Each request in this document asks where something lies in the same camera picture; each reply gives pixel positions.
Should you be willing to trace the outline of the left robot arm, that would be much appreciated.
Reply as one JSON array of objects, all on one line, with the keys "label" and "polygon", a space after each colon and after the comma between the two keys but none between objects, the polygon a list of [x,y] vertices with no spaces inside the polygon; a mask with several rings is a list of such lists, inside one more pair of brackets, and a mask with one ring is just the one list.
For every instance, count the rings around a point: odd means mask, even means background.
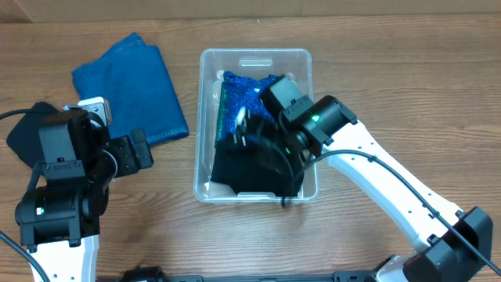
[{"label": "left robot arm", "polygon": [[145,133],[111,138],[104,117],[73,109],[44,117],[38,137],[44,159],[15,210],[20,242],[1,238],[36,281],[94,281],[110,183],[153,165]]}]

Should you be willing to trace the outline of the blue green sequin garment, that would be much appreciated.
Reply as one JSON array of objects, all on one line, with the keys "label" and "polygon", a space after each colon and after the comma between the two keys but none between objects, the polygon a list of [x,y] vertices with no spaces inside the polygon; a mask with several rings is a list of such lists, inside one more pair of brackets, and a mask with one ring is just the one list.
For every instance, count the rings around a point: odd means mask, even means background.
[{"label": "blue green sequin garment", "polygon": [[261,101],[260,95],[280,78],[279,75],[270,74],[265,78],[253,79],[239,76],[232,71],[224,72],[214,148],[219,140],[226,139],[227,137],[233,141],[235,133],[234,122],[241,107],[246,107],[253,114],[262,115],[276,123],[275,118],[267,111]]}]

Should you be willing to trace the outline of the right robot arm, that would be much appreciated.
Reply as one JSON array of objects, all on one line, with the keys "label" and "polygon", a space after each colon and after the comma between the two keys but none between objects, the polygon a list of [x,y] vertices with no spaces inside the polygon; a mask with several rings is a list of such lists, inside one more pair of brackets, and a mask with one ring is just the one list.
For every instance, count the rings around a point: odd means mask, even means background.
[{"label": "right robot arm", "polygon": [[469,281],[491,260],[493,223],[479,207],[464,211],[423,184],[370,135],[355,113],[333,96],[313,102],[282,76],[259,98],[277,121],[289,153],[309,151],[303,169],[324,160],[363,190],[398,226],[413,248],[392,255],[367,281]]}]

